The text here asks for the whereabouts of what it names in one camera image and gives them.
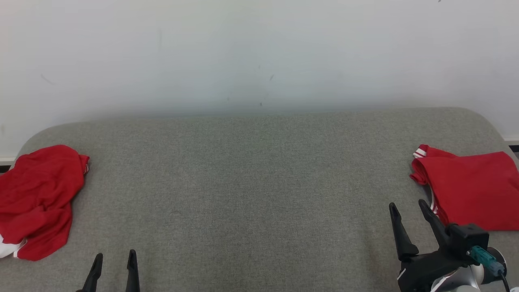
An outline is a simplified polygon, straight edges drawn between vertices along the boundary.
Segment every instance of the cable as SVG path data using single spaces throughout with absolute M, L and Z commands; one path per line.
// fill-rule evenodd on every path
M 503 272 L 499 271 L 497 272 L 499 274 L 499 276 L 501 277 L 501 279 L 503 280 L 503 284 L 504 284 L 504 288 L 506 289 L 507 292 L 510 292 L 510 287 L 508 286 L 508 281 L 507 281 L 507 278 L 505 278 L 505 276 L 503 275 Z

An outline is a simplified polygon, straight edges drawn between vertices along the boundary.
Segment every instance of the red cloth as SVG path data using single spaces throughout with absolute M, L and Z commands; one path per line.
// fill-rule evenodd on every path
M 411 178 L 430 185 L 431 209 L 445 225 L 519 230 L 519 172 L 506 153 L 456 156 L 420 145 L 413 155 Z
M 18 258 L 40 260 L 65 245 L 72 224 L 70 200 L 84 184 L 88 156 L 65 145 L 22 155 L 0 176 L 0 234 L 26 244 Z

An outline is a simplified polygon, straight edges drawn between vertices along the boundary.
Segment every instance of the white wall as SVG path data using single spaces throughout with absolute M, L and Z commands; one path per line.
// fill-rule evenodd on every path
M 71 121 L 327 107 L 461 106 L 519 140 L 518 11 L 511 0 L 0 0 L 0 157 Z

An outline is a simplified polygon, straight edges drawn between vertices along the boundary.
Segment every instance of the gray fabric surface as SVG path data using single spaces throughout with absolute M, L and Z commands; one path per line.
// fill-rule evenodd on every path
M 69 242 L 39 262 L 0 259 L 0 290 L 75 291 L 102 252 L 98 291 L 123 291 L 133 248 L 142 291 L 399 291 L 388 204 L 422 253 L 438 247 L 409 178 L 421 143 L 517 163 L 487 120 L 455 108 L 47 129 L 21 153 L 66 144 L 91 157 L 90 172 Z M 490 236 L 512 287 L 518 242 L 519 232 Z

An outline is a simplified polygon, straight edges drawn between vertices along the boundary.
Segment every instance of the teal connector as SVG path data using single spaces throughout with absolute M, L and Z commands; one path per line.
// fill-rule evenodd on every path
M 473 246 L 468 253 L 476 262 L 482 264 L 494 276 L 499 276 L 499 271 L 504 273 L 503 265 L 496 260 L 496 258 L 484 250 L 481 246 Z

